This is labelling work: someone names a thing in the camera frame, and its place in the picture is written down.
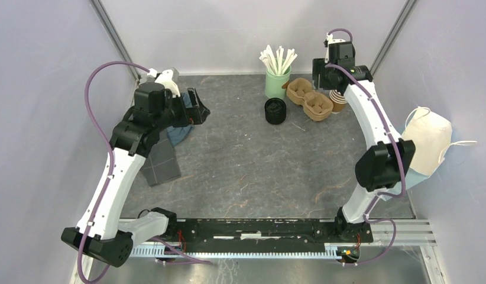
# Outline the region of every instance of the gray wall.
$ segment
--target gray wall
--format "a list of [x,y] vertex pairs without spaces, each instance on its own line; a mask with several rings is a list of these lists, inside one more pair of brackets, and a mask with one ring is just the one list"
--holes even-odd
[[134,60],[207,74],[264,72],[258,57],[268,44],[295,48],[292,72],[310,73],[338,27],[352,31],[358,62],[370,66],[405,0],[102,2]]
[[[88,1],[0,1],[0,283],[67,283],[60,241],[88,205],[105,146],[86,116],[91,71],[119,60]],[[110,134],[133,80],[110,67],[91,88]]]
[[486,1],[421,0],[375,76],[396,125],[415,107],[452,121],[455,146],[412,192],[450,283],[486,283]]

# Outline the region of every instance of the black lid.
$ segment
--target black lid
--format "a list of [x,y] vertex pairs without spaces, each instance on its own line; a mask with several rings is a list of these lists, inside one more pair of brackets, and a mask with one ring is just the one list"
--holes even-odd
[[282,99],[268,99],[264,104],[265,120],[270,124],[280,124],[287,118],[287,105]]

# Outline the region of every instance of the green cup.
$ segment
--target green cup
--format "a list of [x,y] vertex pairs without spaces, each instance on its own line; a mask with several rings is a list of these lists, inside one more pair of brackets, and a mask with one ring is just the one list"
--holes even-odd
[[290,69],[287,69],[284,75],[276,76],[269,73],[269,70],[265,73],[265,95],[268,98],[284,99],[287,92],[287,88],[283,88],[285,84],[290,80]]

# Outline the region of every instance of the purple cable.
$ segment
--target purple cable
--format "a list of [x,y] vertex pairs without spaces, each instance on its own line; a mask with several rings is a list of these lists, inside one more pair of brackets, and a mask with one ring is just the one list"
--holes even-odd
[[183,253],[182,251],[179,251],[178,249],[176,249],[175,247],[173,247],[172,245],[170,245],[169,243],[167,243],[166,241],[162,240],[161,238],[159,237],[154,237],[154,238],[151,238],[151,240],[153,241],[158,241],[159,243],[162,243],[164,246],[166,246],[167,248],[169,248],[172,252],[178,254],[179,256],[182,256],[184,257],[185,259],[189,259],[190,262],[170,262],[170,263],[165,263],[165,264],[212,264],[211,262],[207,261],[207,260],[201,260],[201,259],[196,259],[192,256],[188,256],[186,255],[185,253]]
[[352,34],[349,30],[346,30],[345,28],[334,28],[333,30],[329,31],[327,34],[332,34],[335,33],[336,31],[343,31],[349,35],[349,41],[352,42]]
[[367,207],[367,210],[365,210],[365,213],[363,214],[363,219],[365,220],[365,222],[367,222],[369,224],[375,224],[375,223],[384,222],[384,221],[388,221],[388,222],[391,222],[392,223],[392,225],[393,225],[393,236],[391,237],[391,241],[389,242],[389,245],[385,248],[385,250],[381,254],[379,254],[378,256],[374,257],[373,259],[364,260],[363,262],[358,262],[356,264],[355,263],[346,263],[346,265],[348,265],[348,266],[356,266],[356,265],[360,265],[360,264],[367,264],[367,263],[371,263],[371,262],[373,262],[375,260],[378,260],[381,257],[383,257],[389,251],[389,249],[393,246],[394,240],[396,239],[396,223],[392,219],[383,218],[383,219],[377,219],[377,220],[374,220],[374,221],[370,221],[367,218],[367,216],[370,213],[370,211],[372,211],[373,207],[375,206],[375,203],[377,203],[377,200],[380,198],[381,195],[387,195],[387,196],[396,197],[396,198],[405,196],[405,194],[407,192],[407,189],[406,189],[407,188],[407,185],[406,185],[406,182],[405,182],[405,171],[403,170],[403,162],[401,161],[400,150],[398,149],[398,146],[396,145],[396,141],[394,141],[393,135],[392,135],[392,133],[389,130],[389,125],[387,124],[387,121],[384,118],[383,112],[382,112],[381,108],[379,107],[379,105],[376,103],[374,97],[372,97],[372,95],[370,94],[370,92],[368,92],[367,89],[365,89],[365,87],[363,87],[344,68],[342,68],[342,67],[340,67],[338,65],[335,65],[335,64],[327,64],[325,67],[331,67],[331,68],[335,68],[335,69],[340,70],[355,85],[357,85],[357,87],[360,88],[363,91],[363,93],[365,93],[367,95],[368,99],[372,102],[372,104],[374,105],[375,110],[377,111],[377,114],[379,115],[379,118],[381,119],[381,122],[383,123],[384,130],[387,133],[387,137],[391,141],[391,145],[393,146],[394,153],[396,155],[396,161],[398,163],[398,170],[400,172],[401,192],[399,194],[392,194],[392,193],[387,193],[387,192],[379,192],[377,194],[377,196],[375,196],[374,199],[372,199],[372,201],[370,202],[370,204]]
[[[95,71],[93,71],[93,73],[90,75],[90,77],[88,77],[88,80],[86,81],[86,85],[85,85],[86,111],[88,112],[88,116],[90,117],[90,120],[92,121],[93,126],[95,126],[95,128],[97,128],[97,131],[99,132],[100,136],[102,137],[102,139],[105,142],[105,147],[107,149],[107,153],[109,154],[109,171],[107,173],[108,177],[112,176],[112,172],[114,170],[114,167],[113,167],[113,165],[114,165],[114,154],[112,152],[112,147],[109,144],[109,140],[107,139],[107,136],[104,134],[101,127],[97,123],[95,116],[93,115],[92,108],[90,107],[90,99],[89,99],[88,96],[89,96],[89,91],[90,91],[90,84],[92,83],[92,80],[95,77],[95,75],[97,75],[97,73],[99,73],[100,70],[102,70],[102,69],[104,69],[108,66],[117,65],[117,64],[133,66],[133,67],[139,68],[139,69],[149,73],[149,70],[147,68],[142,67],[142,66],[135,64],[135,63],[125,62],[125,61],[112,61],[112,62],[107,62],[103,65],[100,65],[97,69],[95,69]],[[88,223],[93,222],[93,220],[95,219],[95,215],[97,214],[97,210],[99,208],[99,205],[102,202],[103,195],[105,194],[105,191],[107,190],[107,187],[109,186],[110,181],[111,181],[110,178],[107,178],[105,180],[103,187],[102,187],[102,190],[101,190],[101,193],[99,194],[99,196],[98,196],[98,198],[95,202],[95,205],[93,206],[92,212],[90,214],[90,218],[88,218]],[[81,238],[81,242],[79,243],[79,248],[77,250],[77,274],[79,275],[79,277],[81,278],[81,281],[83,281],[83,283],[92,284],[92,283],[96,283],[96,282],[98,282],[99,280],[102,279],[104,274],[109,269],[109,265],[107,265],[104,268],[104,270],[102,271],[100,276],[97,277],[95,280],[90,281],[90,280],[85,278],[85,275],[83,274],[82,259],[83,259],[83,248],[85,246],[86,238],[88,237],[88,234],[90,233],[90,226],[88,225],[88,223],[86,225],[85,232],[83,233],[83,237]]]

